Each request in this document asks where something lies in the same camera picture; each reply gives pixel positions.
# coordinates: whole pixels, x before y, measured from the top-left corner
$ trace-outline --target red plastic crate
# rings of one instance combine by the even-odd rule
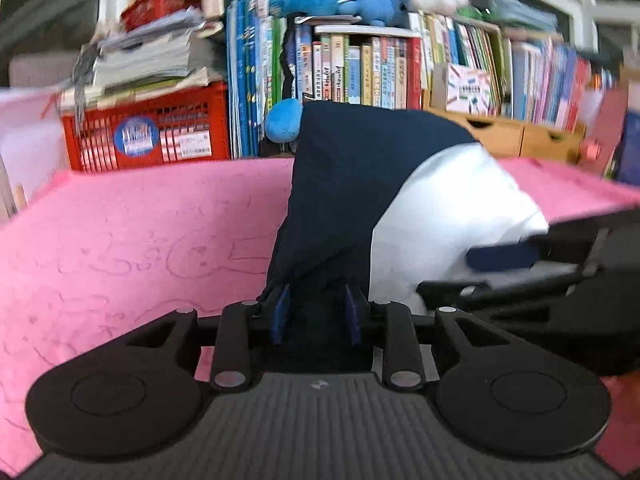
[[[130,128],[132,120],[151,124],[152,136],[157,136],[142,150],[126,153],[122,139],[140,142]],[[195,160],[226,160],[230,158],[226,126],[226,84],[219,82],[206,88],[187,89],[148,101],[127,104],[107,110],[87,110],[79,135],[76,120],[63,116],[66,148],[73,170],[96,173],[133,168],[146,168],[193,162]],[[209,134],[210,155],[206,150]]]
[[[142,27],[147,23],[154,22],[173,14],[178,10],[189,7],[200,7],[201,0],[139,0],[121,15],[120,19],[124,23],[127,32]]]

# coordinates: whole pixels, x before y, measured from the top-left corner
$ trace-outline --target dark blue fabric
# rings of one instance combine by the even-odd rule
[[[330,101],[305,104],[298,140],[289,211],[262,298],[278,283],[291,284],[296,337],[288,344],[308,372],[319,356],[327,369],[331,352],[338,360],[346,354],[344,284],[369,293],[373,229],[402,184],[430,156],[476,141],[419,110]]]

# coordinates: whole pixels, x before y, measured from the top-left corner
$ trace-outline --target white fabric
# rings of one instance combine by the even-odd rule
[[[465,265],[472,246],[514,242],[548,224],[480,144],[447,148],[422,163],[373,231],[369,300],[404,303],[424,314],[423,280],[475,280]]]

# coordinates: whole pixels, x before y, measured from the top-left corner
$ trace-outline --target black disc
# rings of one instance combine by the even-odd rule
[[[157,350],[115,347],[54,368],[26,414],[45,451],[109,459],[158,448],[190,425],[198,383]]]
[[[552,354],[529,360],[517,348],[504,348],[508,352],[499,356],[495,348],[478,348],[472,363],[454,366],[441,378],[436,403],[452,430],[479,447],[518,458],[590,448],[610,411],[599,378]]]

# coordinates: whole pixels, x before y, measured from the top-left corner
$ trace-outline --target pink surface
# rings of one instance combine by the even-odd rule
[[[39,455],[24,398],[51,367],[181,306],[208,316],[260,293],[291,164],[62,174],[0,230],[0,469],[15,475]],[[559,164],[503,165],[549,219],[640,203],[636,190]],[[622,423],[627,436],[640,435],[629,416]],[[617,438],[605,456],[627,467],[638,460],[616,459],[625,446],[614,426],[601,446]]]

